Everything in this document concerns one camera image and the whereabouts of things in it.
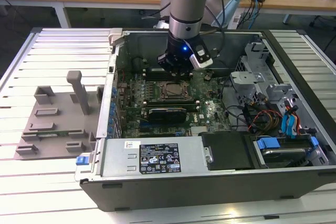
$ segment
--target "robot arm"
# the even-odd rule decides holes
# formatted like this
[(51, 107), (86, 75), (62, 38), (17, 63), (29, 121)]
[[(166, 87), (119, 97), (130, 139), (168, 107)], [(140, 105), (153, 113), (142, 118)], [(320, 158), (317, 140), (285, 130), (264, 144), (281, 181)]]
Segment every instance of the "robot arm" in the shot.
[(216, 50), (208, 50), (200, 36), (207, 0), (170, 0), (169, 37), (159, 65), (172, 76), (189, 74), (213, 63)]

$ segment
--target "black cable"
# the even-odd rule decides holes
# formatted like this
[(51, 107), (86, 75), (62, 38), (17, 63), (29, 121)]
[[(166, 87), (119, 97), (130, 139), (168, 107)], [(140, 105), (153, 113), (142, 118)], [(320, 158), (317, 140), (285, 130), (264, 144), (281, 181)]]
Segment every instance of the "black cable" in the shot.
[(325, 52), (325, 51), (328, 49), (328, 47), (331, 45), (331, 43), (332, 43), (332, 41), (333, 41), (334, 39), (336, 39), (336, 35), (335, 35), (334, 37), (331, 38), (331, 40), (328, 42), (328, 44), (327, 44), (326, 47), (324, 48), (323, 52)]
[(258, 9), (258, 12), (256, 14), (256, 18), (259, 16), (259, 12), (260, 12), (260, 9), (262, 8), (263, 4), (261, 4), (261, 6), (260, 6), (260, 3), (255, 3), (255, 0), (251, 0), (249, 9), (247, 10), (247, 12), (245, 12), (244, 16), (242, 17), (242, 19), (239, 22), (237, 27), (239, 27), (240, 25), (243, 25), (246, 21), (249, 21), (251, 18), (253, 18), (254, 9), (257, 7), (257, 5), (259, 6), (259, 9)]
[(10, 5), (16, 11), (16, 13), (22, 18), (24, 22), (26, 22), (28, 26), (30, 26), (30, 28), (33, 28), (30, 22), (20, 12), (17, 11), (17, 8), (15, 8), (8, 0), (4, 0), (4, 1), (6, 1), (8, 5)]
[(153, 12), (152, 14), (148, 15), (149, 17), (154, 16), (155, 14), (160, 13), (161, 11), (165, 10), (168, 6), (170, 6), (170, 2), (163, 6), (160, 10), (157, 10), (156, 12)]
[(223, 12), (222, 27), (223, 27), (225, 23), (225, 5), (224, 5), (224, 0), (220, 0), (220, 1), (222, 3), (222, 12)]
[(215, 15), (211, 12), (211, 10), (209, 9), (209, 7), (205, 6), (205, 9), (210, 13), (210, 15), (212, 16), (212, 18), (214, 19), (214, 21), (216, 22), (217, 26), (220, 29), (220, 33), (222, 34), (223, 37), (223, 41), (221, 43), (221, 45), (219, 46), (217, 53), (220, 53), (224, 47), (224, 43), (225, 43), (225, 34), (224, 34), (224, 30), (222, 28), (222, 26), (220, 25), (218, 19), (215, 17)]

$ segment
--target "cable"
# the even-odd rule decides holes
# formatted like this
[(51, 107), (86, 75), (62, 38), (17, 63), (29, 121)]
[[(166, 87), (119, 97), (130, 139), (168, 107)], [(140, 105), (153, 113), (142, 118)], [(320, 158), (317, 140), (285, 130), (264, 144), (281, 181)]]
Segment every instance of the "cable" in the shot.
[(161, 11), (165, 10), (168, 6), (170, 6), (170, 2), (163, 6), (160, 10), (157, 10), (156, 12), (153, 12), (152, 14), (148, 15), (149, 17), (154, 16), (155, 14), (160, 13)]
[(216, 22), (217, 26), (219, 27), (220, 32), (222, 33), (223, 41), (222, 41), (221, 45), (219, 46), (219, 49), (217, 50), (217, 53), (220, 53), (222, 51), (223, 47), (224, 47), (224, 42), (225, 42), (224, 30), (223, 30), (222, 26), (220, 25), (218, 19), (215, 17), (215, 15), (209, 9), (209, 7), (205, 6), (205, 9), (210, 13), (210, 15), (212, 16), (212, 18)]
[(15, 9), (15, 11), (18, 13), (18, 15), (27, 23), (28, 26), (30, 26), (30, 28), (33, 28), (33, 26), (30, 24), (30, 22), (20, 13), (17, 11), (17, 8), (15, 8), (8, 0), (4, 0), (8, 3), (8, 5), (10, 5), (13, 9)]
[(263, 3), (260, 4), (257, 0), (251, 0), (249, 9), (242, 17), (241, 21), (239, 22), (238, 26), (243, 25), (246, 21), (249, 21), (252, 18), (251, 23), (249, 24), (249, 29), (252, 27), (252, 25), (255, 22), (255, 19), (259, 16), (260, 9), (262, 8)]
[(331, 38), (331, 40), (328, 42), (328, 44), (327, 44), (326, 47), (324, 48), (323, 52), (325, 52), (325, 51), (328, 49), (328, 47), (331, 45), (331, 43), (332, 43), (332, 41), (333, 41), (334, 39), (336, 39), (336, 35), (335, 35), (334, 37)]
[(222, 3), (222, 12), (223, 12), (222, 27), (223, 27), (225, 23), (225, 5), (224, 5), (224, 0), (220, 0), (220, 1)]

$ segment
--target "motherboard chip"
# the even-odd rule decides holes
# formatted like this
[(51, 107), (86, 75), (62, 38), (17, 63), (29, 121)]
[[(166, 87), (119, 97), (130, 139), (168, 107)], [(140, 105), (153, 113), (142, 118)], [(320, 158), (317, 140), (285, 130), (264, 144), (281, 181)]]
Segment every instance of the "motherboard chip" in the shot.
[(182, 89), (181, 85), (178, 83), (167, 84), (167, 95), (181, 95)]

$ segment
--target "metal bracket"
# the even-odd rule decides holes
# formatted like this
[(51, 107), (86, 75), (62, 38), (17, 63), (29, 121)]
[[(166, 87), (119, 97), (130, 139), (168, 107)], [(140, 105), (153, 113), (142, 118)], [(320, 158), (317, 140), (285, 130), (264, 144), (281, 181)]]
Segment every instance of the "metal bracket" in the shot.
[(266, 88), (266, 93), (269, 101), (280, 101), (291, 90), (290, 84), (271, 84)]

